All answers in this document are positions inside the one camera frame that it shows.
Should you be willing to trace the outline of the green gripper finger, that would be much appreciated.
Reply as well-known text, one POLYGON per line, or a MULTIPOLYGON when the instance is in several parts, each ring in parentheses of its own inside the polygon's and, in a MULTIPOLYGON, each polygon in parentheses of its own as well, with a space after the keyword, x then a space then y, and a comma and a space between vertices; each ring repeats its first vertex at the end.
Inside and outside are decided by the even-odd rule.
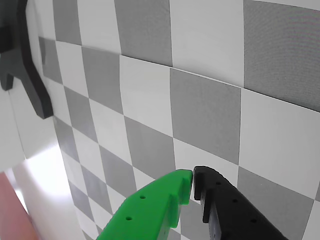
POLYGON ((99 234, 99 240, 166 240, 188 205, 193 172, 178 169, 126 198, 99 234))

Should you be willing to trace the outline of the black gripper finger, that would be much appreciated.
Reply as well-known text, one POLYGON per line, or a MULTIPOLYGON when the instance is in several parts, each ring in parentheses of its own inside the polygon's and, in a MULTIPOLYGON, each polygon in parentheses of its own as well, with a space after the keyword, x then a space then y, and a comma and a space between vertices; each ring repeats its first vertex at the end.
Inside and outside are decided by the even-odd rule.
POLYGON ((194 199, 211 240, 285 240, 286 237, 222 174, 208 166, 193 170, 194 199))

